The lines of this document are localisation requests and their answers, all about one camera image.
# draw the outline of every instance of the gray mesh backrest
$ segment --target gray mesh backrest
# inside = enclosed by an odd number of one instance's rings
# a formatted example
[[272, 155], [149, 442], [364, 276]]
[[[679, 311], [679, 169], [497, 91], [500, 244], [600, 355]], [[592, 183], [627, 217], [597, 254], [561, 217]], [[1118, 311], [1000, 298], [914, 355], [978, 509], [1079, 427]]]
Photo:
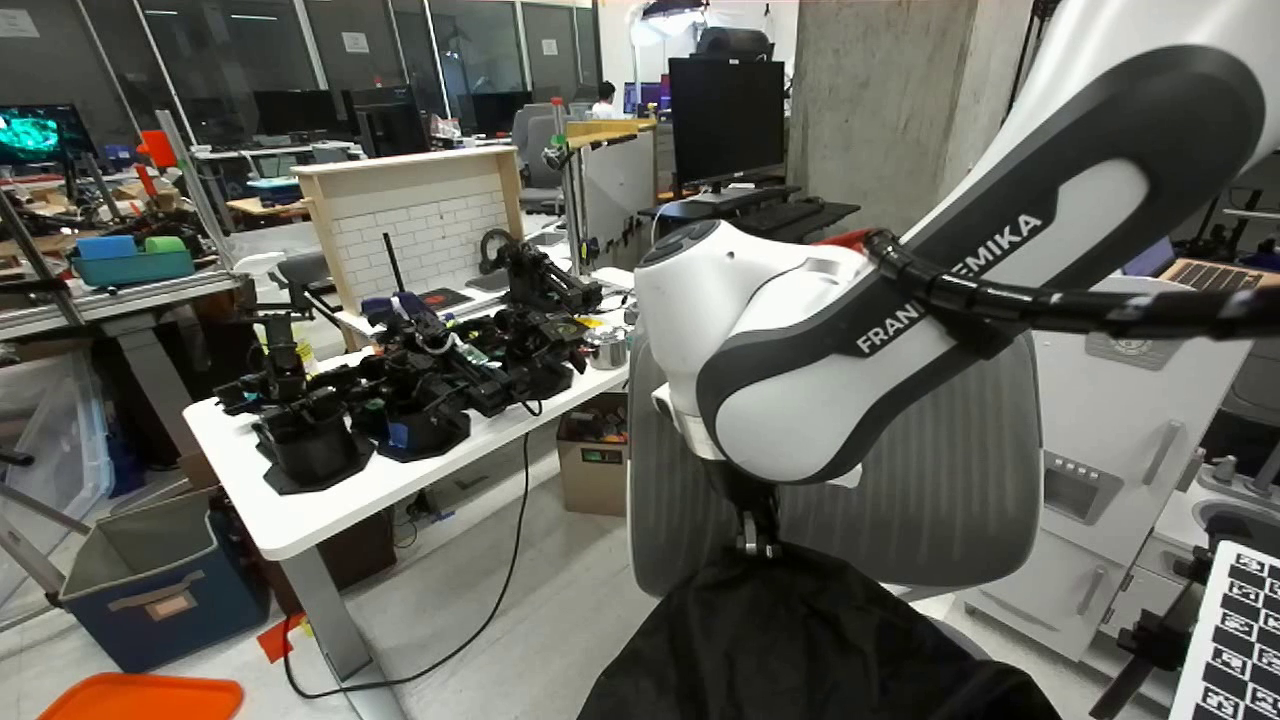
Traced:
[[522, 103], [513, 115], [513, 144], [518, 147], [518, 180], [528, 189], [561, 189], [561, 169], [542, 161], [542, 147], [564, 133], [564, 110]]
[[[736, 515], [666, 418], [661, 367], [633, 362], [633, 554], [642, 594], [664, 598], [736, 535]], [[782, 540], [847, 562], [884, 586], [967, 589], [1009, 577], [1041, 522], [1041, 393], [1019, 338], [887, 425], [861, 490], [782, 490]]]

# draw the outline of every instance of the bag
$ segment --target bag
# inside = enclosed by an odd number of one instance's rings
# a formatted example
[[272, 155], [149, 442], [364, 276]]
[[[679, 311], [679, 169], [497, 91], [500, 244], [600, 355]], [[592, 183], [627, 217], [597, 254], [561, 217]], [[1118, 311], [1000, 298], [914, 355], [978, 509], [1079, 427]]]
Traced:
[[841, 562], [738, 554], [666, 594], [580, 720], [1057, 720], [1015, 668], [974, 660]]

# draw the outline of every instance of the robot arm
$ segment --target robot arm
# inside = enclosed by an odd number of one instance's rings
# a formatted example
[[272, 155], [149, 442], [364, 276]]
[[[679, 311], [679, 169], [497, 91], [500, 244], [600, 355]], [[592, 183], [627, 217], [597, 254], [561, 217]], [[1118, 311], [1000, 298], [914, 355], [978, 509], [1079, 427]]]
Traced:
[[[1199, 300], [1206, 311], [1071, 292], [1280, 147], [1280, 91], [1265, 89], [1276, 32], [1272, 0], [1067, 0], [988, 155], [903, 244], [876, 242], [866, 261], [729, 226], [666, 238], [637, 298], [675, 431], [755, 480], [830, 480], [903, 403], [1037, 317], [1276, 328], [1276, 298], [1259, 292]], [[1009, 324], [973, 321], [973, 306]]]

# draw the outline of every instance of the franka emika logo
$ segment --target franka emika logo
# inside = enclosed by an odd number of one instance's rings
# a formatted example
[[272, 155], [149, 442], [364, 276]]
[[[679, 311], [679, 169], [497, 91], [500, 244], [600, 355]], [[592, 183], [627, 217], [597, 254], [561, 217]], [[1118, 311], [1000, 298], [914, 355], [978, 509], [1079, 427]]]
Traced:
[[[1013, 255], [1015, 247], [1025, 247], [1037, 233], [1043, 230], [1041, 217], [1015, 217], [1013, 226], [1003, 226], [991, 242], [983, 242], [974, 254], [967, 254], [953, 276], [978, 276], [991, 266], [1000, 266], [1003, 255]], [[900, 306], [894, 311], [887, 311], [876, 328], [866, 328], [857, 350], [863, 355], [876, 355], [884, 346], [893, 346], [894, 338], [903, 338], [913, 324], [924, 321], [919, 306]]]

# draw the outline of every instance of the floor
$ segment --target floor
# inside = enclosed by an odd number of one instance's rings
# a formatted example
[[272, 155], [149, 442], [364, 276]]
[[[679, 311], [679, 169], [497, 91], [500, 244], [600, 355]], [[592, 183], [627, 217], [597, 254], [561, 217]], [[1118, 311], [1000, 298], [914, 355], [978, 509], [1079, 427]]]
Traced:
[[[455, 650], [488, 614], [513, 548], [517, 505], [469, 528], [436, 554], [399, 548], [397, 571], [352, 594], [352, 614], [378, 650], [393, 676], [411, 671]], [[446, 668], [399, 689], [411, 715], [497, 715], [561, 720], [577, 715], [600, 668], [624, 650], [651, 599], [633, 581], [627, 528], [607, 515], [572, 515], [557, 483], [531, 494], [522, 554], [500, 619]], [[954, 609], [953, 598], [914, 605], [954, 625], [997, 660], [1041, 682], [1057, 710], [1076, 720], [1100, 695], [1100, 682], [1057, 665], [1053, 655], [1003, 637]], [[0, 715], [39, 715], [62, 689], [86, 671], [112, 671], [112, 660], [62, 614], [44, 614], [0, 632]], [[189, 655], [164, 671], [226, 676], [243, 684], [248, 720], [347, 720], [335, 702], [304, 703], [267, 665], [252, 637]], [[304, 689], [327, 689], [315, 643], [295, 640], [295, 676]]]

